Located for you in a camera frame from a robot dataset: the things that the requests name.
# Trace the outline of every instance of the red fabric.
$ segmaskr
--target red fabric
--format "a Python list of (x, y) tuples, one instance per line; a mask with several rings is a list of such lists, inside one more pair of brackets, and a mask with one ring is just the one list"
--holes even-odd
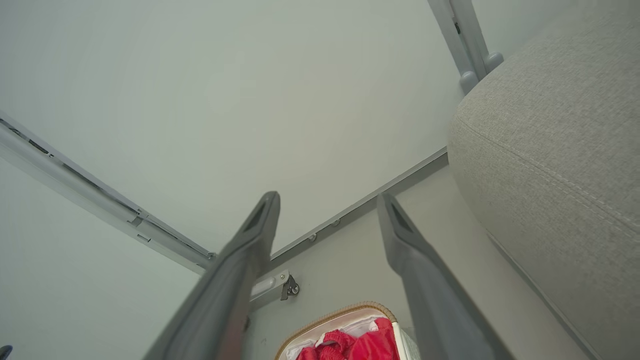
[(391, 321), (377, 318), (378, 331), (369, 331), (358, 338), (351, 348), (349, 360), (399, 360)]
[(391, 321), (375, 321), (378, 330), (358, 339), (338, 330), (327, 332), (321, 345), (302, 349), (296, 360), (399, 360)]

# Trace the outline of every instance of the white ceiling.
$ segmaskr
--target white ceiling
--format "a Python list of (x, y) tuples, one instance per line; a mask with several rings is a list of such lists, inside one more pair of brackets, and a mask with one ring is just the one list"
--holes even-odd
[(273, 252), (446, 145), (424, 0), (9, 1), (0, 109), (210, 251), (277, 190)]

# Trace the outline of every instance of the white wall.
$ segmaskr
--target white wall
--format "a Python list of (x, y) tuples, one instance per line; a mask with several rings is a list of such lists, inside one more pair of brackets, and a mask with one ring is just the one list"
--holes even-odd
[(473, 0), (489, 53), (508, 58), (563, 11), (590, 0)]
[(0, 158), (0, 346), (140, 359), (198, 276)]
[(216, 252), (269, 190), (275, 250), (329, 220), (462, 98), (425, 0), (3, 0), (0, 59), (0, 109)]
[[(498, 253), (462, 199), (449, 167), (397, 196), (518, 360), (585, 360), (544, 303)], [(414, 334), (401, 279), (387, 265), (378, 215), (368, 213), (285, 263), (297, 298), (250, 315), (245, 360), (275, 357), (283, 340), (321, 316), (360, 301), (387, 306)]]

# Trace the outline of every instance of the gray fabric cushion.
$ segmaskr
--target gray fabric cushion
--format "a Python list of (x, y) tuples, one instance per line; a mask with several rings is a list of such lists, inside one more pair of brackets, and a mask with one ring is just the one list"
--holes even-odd
[(478, 220), (603, 359), (640, 359), (639, 10), (564, 16), (466, 96), (448, 146)]

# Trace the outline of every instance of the fabric upholstery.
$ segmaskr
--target fabric upholstery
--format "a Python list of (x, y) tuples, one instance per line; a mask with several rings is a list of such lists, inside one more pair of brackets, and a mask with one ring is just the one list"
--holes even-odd
[(466, 96), (448, 146), (478, 220), (602, 359), (640, 359), (639, 10), (563, 15)]

